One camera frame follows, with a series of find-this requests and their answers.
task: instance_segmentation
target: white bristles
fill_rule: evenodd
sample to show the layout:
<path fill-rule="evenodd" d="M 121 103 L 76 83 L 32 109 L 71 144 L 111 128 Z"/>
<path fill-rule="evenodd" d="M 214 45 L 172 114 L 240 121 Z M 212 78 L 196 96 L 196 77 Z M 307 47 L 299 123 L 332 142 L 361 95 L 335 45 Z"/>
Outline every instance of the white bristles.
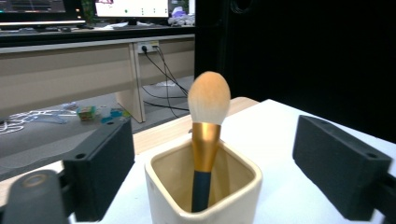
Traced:
<path fill-rule="evenodd" d="M 204 72 L 194 80 L 189 90 L 189 110 L 192 122 L 221 125 L 230 108 L 230 88 L 224 77 Z"/>

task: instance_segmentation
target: power strip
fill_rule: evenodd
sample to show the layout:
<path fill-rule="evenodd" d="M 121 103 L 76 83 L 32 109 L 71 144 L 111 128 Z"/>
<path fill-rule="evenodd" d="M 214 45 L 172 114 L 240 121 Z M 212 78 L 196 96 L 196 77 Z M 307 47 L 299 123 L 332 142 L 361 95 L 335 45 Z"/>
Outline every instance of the power strip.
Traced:
<path fill-rule="evenodd" d="M 151 40 L 151 41 L 137 42 L 137 53 L 145 53 L 145 51 L 142 50 L 144 46 L 146 47 L 147 52 L 157 51 L 154 47 L 159 47 L 160 41 Z"/>

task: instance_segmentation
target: brush holder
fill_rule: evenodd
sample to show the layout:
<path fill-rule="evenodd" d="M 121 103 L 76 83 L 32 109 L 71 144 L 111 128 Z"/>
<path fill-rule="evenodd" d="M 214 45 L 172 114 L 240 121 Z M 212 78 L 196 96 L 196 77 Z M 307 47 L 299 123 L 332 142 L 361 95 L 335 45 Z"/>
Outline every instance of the brush holder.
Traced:
<path fill-rule="evenodd" d="M 262 185 L 262 172 L 256 164 L 220 141 L 209 205 L 204 211 L 192 213 L 191 136 L 160 148 L 145 164 L 152 223 L 253 222 Z"/>

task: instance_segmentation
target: computer monitor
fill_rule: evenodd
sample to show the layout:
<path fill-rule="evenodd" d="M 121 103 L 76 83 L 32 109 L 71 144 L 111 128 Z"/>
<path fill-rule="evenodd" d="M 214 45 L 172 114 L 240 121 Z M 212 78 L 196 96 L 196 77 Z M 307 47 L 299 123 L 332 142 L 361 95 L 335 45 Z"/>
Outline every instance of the computer monitor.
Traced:
<path fill-rule="evenodd" d="M 0 0 L 0 29 L 85 24 L 78 0 Z"/>
<path fill-rule="evenodd" d="M 168 0 L 92 0 L 96 19 L 128 21 L 166 21 L 169 18 Z"/>

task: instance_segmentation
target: floor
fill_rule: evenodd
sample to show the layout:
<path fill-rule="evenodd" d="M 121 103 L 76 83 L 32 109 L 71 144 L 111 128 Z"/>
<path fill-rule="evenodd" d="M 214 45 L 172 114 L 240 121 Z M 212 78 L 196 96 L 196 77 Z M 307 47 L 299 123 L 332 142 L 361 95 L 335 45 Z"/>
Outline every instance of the floor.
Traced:
<path fill-rule="evenodd" d="M 188 115 L 187 91 L 192 82 L 193 77 L 183 77 L 177 79 L 176 83 L 161 82 L 144 86 L 141 93 L 145 102 L 146 121 L 139 123 L 131 119 L 133 133 Z M 101 116 L 105 108 L 118 114 L 116 116 L 129 117 L 117 103 L 114 93 L 37 111 L 63 111 L 65 106 L 70 105 L 80 108 L 95 106 L 94 119 L 81 121 L 76 114 L 45 116 L 40 117 L 43 119 L 24 122 L 20 131 L 0 134 L 0 181 L 61 160 L 64 153 L 76 147 L 105 122 Z"/>

